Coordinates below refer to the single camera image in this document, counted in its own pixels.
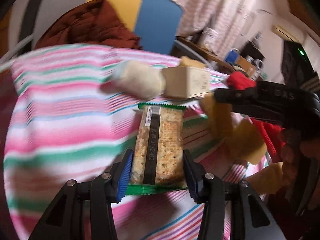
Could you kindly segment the wooden side desk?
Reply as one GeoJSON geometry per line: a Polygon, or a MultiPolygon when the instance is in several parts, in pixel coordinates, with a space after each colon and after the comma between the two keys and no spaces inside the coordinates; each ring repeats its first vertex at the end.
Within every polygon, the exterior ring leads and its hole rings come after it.
{"type": "Polygon", "coordinates": [[[214,53],[211,53],[210,51],[208,51],[204,48],[201,48],[195,42],[188,40],[185,37],[181,37],[181,36],[178,36],[177,40],[182,42],[184,45],[188,46],[191,50],[197,52],[205,60],[207,60],[209,63],[211,63],[212,67],[215,70],[217,70],[218,72],[229,74],[229,73],[236,71],[236,69],[231,64],[223,61],[214,53]]]}

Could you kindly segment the blue bag on desk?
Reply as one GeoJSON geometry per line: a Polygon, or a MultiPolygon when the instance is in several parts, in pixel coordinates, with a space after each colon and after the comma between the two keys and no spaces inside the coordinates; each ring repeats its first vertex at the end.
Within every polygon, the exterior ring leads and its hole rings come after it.
{"type": "Polygon", "coordinates": [[[225,57],[225,62],[234,64],[240,56],[240,51],[236,48],[232,48],[225,57]]]}

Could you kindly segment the pink striped curtain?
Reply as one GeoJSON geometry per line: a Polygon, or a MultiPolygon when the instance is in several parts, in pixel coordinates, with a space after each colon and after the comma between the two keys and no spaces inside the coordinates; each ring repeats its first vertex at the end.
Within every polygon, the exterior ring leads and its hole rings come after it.
{"type": "Polygon", "coordinates": [[[178,36],[188,37],[207,27],[217,35],[211,51],[225,57],[234,46],[257,0],[172,0],[180,5],[183,16],[178,36]]]}

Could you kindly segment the blue yellow grey chair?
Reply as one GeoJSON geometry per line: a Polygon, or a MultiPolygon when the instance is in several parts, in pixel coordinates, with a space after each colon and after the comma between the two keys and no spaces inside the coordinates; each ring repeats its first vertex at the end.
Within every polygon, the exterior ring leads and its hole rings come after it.
{"type": "MultiPolygon", "coordinates": [[[[10,24],[17,24],[10,33],[26,40],[27,50],[64,13],[91,0],[27,0],[18,21],[14,16],[10,24]]],[[[172,0],[107,0],[115,9],[127,29],[140,37],[146,51],[170,54],[176,40],[176,31],[183,14],[182,8],[172,0]]]]}

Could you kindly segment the red cloth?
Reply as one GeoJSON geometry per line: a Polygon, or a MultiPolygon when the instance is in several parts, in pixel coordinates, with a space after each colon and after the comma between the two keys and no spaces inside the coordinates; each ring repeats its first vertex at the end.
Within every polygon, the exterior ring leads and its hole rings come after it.
{"type": "MultiPolygon", "coordinates": [[[[228,88],[245,90],[246,88],[255,87],[256,82],[247,78],[241,72],[233,72],[226,80],[226,84],[228,88]]],[[[259,121],[254,118],[251,118],[251,121],[259,131],[259,134],[266,144],[272,162],[277,163],[283,161],[281,158],[281,149],[285,143],[282,142],[279,137],[281,131],[283,130],[282,127],[279,125],[259,121]]]]}

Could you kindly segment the cracker packet green edge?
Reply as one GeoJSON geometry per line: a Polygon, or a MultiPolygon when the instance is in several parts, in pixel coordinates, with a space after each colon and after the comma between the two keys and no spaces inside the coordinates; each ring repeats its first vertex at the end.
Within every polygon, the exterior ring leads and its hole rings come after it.
{"type": "Polygon", "coordinates": [[[187,188],[183,171],[185,106],[140,102],[142,113],[127,195],[187,188]]]}

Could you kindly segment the beige cardboard box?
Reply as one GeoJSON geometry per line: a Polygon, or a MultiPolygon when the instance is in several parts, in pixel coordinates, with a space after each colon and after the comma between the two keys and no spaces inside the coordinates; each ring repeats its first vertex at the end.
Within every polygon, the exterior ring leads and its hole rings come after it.
{"type": "Polygon", "coordinates": [[[210,91],[210,73],[197,67],[168,67],[162,69],[164,94],[168,97],[190,99],[210,91]]]}

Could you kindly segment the dark red jacket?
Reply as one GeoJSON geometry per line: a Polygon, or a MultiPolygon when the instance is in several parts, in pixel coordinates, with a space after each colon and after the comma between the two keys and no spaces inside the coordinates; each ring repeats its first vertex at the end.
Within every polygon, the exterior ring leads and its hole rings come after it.
{"type": "Polygon", "coordinates": [[[76,43],[142,48],[140,37],[127,29],[107,0],[92,0],[66,12],[47,29],[35,48],[76,43]]]}

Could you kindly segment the yellow sponge large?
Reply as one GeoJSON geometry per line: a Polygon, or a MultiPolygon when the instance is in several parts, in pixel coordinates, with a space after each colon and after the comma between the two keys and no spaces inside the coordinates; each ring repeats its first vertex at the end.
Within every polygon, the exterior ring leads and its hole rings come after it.
{"type": "Polygon", "coordinates": [[[242,119],[226,144],[232,159],[247,161],[253,165],[257,165],[267,152],[263,137],[248,119],[242,119]]]}

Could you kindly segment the cardboard box on desk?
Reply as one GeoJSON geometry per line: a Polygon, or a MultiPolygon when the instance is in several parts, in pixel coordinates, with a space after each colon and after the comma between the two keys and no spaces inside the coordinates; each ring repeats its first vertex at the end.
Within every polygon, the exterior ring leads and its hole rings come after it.
{"type": "Polygon", "coordinates": [[[237,64],[245,71],[249,78],[255,73],[255,66],[242,56],[239,56],[237,64]]]}

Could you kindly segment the white container on desk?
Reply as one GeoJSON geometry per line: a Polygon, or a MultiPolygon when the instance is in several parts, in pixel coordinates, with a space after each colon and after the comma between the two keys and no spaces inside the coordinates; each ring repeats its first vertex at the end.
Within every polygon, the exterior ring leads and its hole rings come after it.
{"type": "Polygon", "coordinates": [[[199,40],[200,47],[208,51],[214,51],[218,36],[219,33],[215,29],[206,27],[199,40]]]}

